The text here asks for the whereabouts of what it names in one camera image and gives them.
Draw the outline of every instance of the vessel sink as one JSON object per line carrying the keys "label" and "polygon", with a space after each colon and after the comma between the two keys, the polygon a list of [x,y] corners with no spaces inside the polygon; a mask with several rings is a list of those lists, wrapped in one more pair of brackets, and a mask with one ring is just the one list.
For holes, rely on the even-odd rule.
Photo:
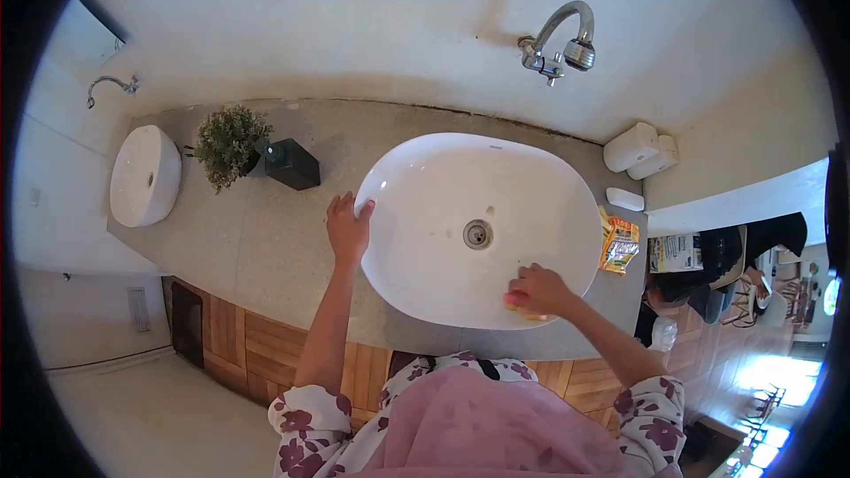
{"label": "vessel sink", "polygon": [[532,328],[547,322],[525,320],[502,302],[519,266],[538,262],[558,271],[579,295],[596,275],[596,201],[571,166],[538,148],[480,135],[423,135],[369,170],[355,211],[368,199],[377,206],[363,271],[409,316],[466,328]]}
{"label": "vessel sink", "polygon": [[154,125],[133,130],[121,145],[109,189],[112,216],[127,227],[162,220],[180,187],[180,152]]}

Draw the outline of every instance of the faucet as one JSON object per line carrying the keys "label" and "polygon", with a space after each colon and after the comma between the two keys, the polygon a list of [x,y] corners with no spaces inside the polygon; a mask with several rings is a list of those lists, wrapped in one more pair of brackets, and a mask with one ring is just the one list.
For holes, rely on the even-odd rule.
{"label": "faucet", "polygon": [[133,75],[133,78],[130,79],[129,84],[125,84],[121,80],[118,80],[115,76],[101,76],[97,80],[92,81],[92,84],[89,86],[89,101],[87,102],[89,109],[94,107],[94,98],[92,98],[92,89],[94,89],[94,86],[99,84],[102,81],[111,81],[114,84],[118,84],[118,86],[120,86],[124,90],[124,92],[126,92],[129,95],[135,95],[136,90],[139,89],[139,79],[136,78],[135,74]]}
{"label": "faucet", "polygon": [[[564,52],[555,52],[554,59],[548,60],[543,57],[543,46],[549,40],[552,32],[560,23],[567,18],[579,14],[579,33],[575,39],[571,39]],[[564,77],[564,69],[561,61],[566,59],[567,65],[581,71],[589,70],[593,66],[596,51],[593,49],[593,10],[587,3],[581,0],[573,0],[558,8],[558,11],[549,17],[537,38],[526,35],[520,37],[517,45],[523,51],[523,67],[543,74],[549,80],[547,85],[555,86],[555,80]]]}

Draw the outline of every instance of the gray countertop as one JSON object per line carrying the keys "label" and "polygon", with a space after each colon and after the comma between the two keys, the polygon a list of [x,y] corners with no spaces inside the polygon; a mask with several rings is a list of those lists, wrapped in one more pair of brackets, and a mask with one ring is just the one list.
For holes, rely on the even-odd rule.
{"label": "gray countertop", "polygon": [[[177,202],[163,221],[129,228],[110,216],[107,230],[130,248],[201,289],[248,310],[309,328],[333,268],[325,209],[334,194],[356,192],[367,171],[394,146],[419,135],[454,131],[487,135],[547,150],[585,179],[611,215],[638,225],[641,252],[624,277],[599,271],[585,299],[630,334],[638,319],[646,266],[646,216],[614,207],[605,189],[642,193],[640,181],[611,173],[602,147],[537,128],[467,113],[373,101],[259,100],[269,113],[272,140],[292,137],[321,164],[322,184],[296,192],[268,177],[245,177],[218,196],[202,166],[185,158]],[[139,117],[132,128],[155,124],[182,146],[218,105]],[[558,320],[530,330],[447,327],[409,317],[384,302],[360,273],[348,340],[422,354],[470,349],[489,357],[563,360],[598,356],[570,324]]]}

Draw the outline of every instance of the light switch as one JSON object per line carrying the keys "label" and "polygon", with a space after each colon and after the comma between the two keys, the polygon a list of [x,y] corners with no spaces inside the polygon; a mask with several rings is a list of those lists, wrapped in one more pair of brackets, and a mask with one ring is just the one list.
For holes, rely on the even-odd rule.
{"label": "light switch", "polygon": [[36,188],[33,186],[30,188],[30,205],[33,207],[38,206],[38,201],[42,198],[42,189]]}

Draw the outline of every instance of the floral shirt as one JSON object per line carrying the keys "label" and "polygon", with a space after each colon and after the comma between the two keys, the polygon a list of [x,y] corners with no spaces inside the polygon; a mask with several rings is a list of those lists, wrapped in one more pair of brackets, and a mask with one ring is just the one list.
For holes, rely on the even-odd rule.
{"label": "floral shirt", "polygon": [[[492,363],[501,381],[537,381],[535,372],[519,360],[503,358]],[[466,366],[483,373],[469,351],[436,358],[434,369],[448,366]],[[427,359],[419,358],[390,378],[381,392],[380,412],[355,436],[351,433],[351,401],[345,396],[335,397],[310,385],[292,388],[274,399],[269,421],[282,440],[273,477],[325,478],[362,470],[383,440],[393,400],[429,369]],[[685,441],[684,391],[679,380],[643,380],[623,391],[614,408],[622,420],[620,451],[634,476],[653,476],[678,460]]]}

